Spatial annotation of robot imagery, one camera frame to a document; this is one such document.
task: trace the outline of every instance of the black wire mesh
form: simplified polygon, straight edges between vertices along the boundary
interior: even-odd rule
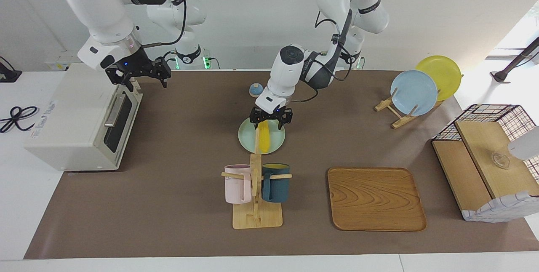
[[[443,129],[433,140],[460,140],[455,122],[499,122],[510,140],[523,136],[536,125],[520,105],[471,105],[459,117]],[[539,182],[539,156],[524,161]]]

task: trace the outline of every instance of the mug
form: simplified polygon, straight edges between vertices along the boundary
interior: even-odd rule
[[[229,165],[225,172],[243,175],[243,179],[225,177],[225,201],[227,203],[248,203],[251,195],[251,166]]]
[[[289,174],[290,166],[284,163],[266,163],[262,165],[262,199],[270,203],[284,203],[288,199],[289,178],[270,179],[277,174]]]

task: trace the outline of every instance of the blue mug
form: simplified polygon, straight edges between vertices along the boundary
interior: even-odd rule
[[[284,163],[262,165],[262,199],[270,203],[284,203],[288,199],[290,178],[270,179],[270,176],[289,173],[290,166]]]

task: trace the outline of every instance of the plate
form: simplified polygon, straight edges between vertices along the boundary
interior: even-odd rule
[[[438,88],[435,81],[424,72],[409,70],[397,75],[391,84],[393,104],[402,113],[408,115],[418,105],[412,116],[423,115],[435,106],[438,98]]]
[[[285,127],[279,130],[279,121],[277,119],[267,120],[269,127],[269,138],[271,143],[269,144],[269,151],[263,154],[269,154],[277,151],[285,142]],[[237,138],[239,143],[250,153],[254,153],[254,124],[251,124],[249,119],[245,119],[239,126],[237,131]]]
[[[438,100],[450,98],[460,87],[462,73],[459,66],[449,57],[429,56],[417,64],[416,69],[428,74],[440,90]]]

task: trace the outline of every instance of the brown tray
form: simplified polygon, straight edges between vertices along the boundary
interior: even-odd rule
[[[404,168],[331,168],[333,223],[340,230],[419,232],[427,227],[412,174]]]

